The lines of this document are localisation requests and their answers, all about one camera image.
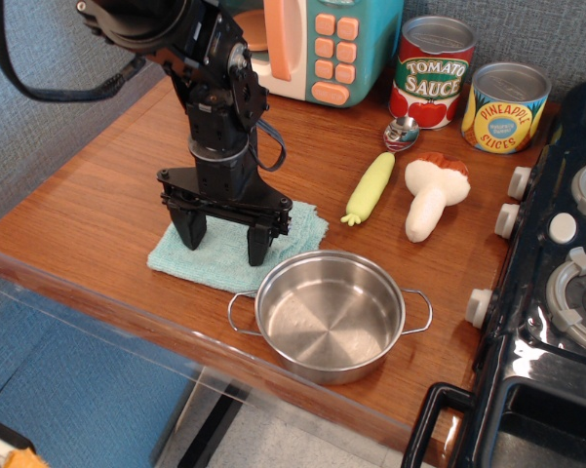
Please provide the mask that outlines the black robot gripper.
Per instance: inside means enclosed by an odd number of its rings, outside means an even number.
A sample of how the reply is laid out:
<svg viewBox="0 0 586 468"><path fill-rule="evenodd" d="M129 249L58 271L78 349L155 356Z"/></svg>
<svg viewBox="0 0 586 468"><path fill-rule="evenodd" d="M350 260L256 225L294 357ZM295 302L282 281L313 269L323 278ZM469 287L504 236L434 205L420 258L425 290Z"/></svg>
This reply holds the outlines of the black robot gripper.
<svg viewBox="0 0 586 468"><path fill-rule="evenodd" d="M182 244L199 248L209 216L249 226L250 266L263 263L272 237L290 230L290 198L269 186L258 171L257 143L249 140L238 151L217 153L189 142L193 167L165 168L157 173L161 198Z"/></svg>

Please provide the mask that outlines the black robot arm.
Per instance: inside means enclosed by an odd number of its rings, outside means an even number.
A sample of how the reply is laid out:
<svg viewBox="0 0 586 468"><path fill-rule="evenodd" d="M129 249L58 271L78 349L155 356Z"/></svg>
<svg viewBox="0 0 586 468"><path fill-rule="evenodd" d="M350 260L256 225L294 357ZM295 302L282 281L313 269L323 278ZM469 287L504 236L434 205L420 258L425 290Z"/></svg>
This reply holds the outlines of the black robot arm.
<svg viewBox="0 0 586 468"><path fill-rule="evenodd" d="M293 202L261 177L257 133L281 135L262 118L260 86L237 22L216 1L80 1L93 33L159 64L171 78L190 126L190 168L162 169L161 195L182 243L196 250L208 217L247 226L252 266L289 232Z"/></svg>

